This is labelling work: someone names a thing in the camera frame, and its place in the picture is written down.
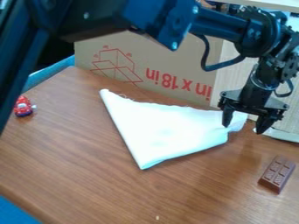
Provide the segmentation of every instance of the wooden table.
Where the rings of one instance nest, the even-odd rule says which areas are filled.
[[[299,169],[280,195],[257,185],[297,144],[256,136],[138,169],[98,96],[186,103],[70,67],[26,95],[34,116],[12,116],[0,139],[0,193],[45,223],[298,223]]]

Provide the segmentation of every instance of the chocolate bar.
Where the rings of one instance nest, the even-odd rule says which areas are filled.
[[[295,169],[295,166],[293,162],[287,160],[285,157],[277,156],[261,176],[259,184],[276,193],[280,193]]]

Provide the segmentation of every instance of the black cable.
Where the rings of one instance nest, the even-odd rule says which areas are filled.
[[[245,59],[244,56],[239,55],[235,59],[231,59],[231,60],[228,60],[228,61],[220,62],[220,63],[218,63],[216,65],[208,66],[208,65],[206,65],[206,61],[207,61],[207,59],[209,57],[209,53],[210,53],[210,43],[209,43],[209,40],[204,35],[197,35],[197,37],[200,38],[201,40],[203,40],[204,43],[205,43],[205,53],[203,55],[203,58],[201,59],[201,68],[204,71],[206,71],[206,72],[211,72],[211,71],[223,68],[223,67],[229,67],[229,66],[238,64],[242,60]]]
[[[288,83],[288,86],[289,86],[289,92],[286,93],[286,94],[277,94],[276,90],[275,90],[275,95],[279,98],[284,98],[284,97],[288,97],[290,95],[293,94],[293,91],[294,91],[294,84],[291,80],[286,80],[286,82]]]

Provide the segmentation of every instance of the red toy car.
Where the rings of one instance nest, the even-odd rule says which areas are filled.
[[[21,95],[18,97],[15,108],[13,109],[16,116],[28,116],[32,114],[34,106],[31,105],[30,100]]]

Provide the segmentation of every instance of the folded white towel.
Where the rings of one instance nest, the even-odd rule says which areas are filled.
[[[223,144],[228,132],[241,130],[247,119],[247,114],[234,112],[231,124],[225,128],[221,111],[136,102],[107,89],[100,95],[142,170]]]

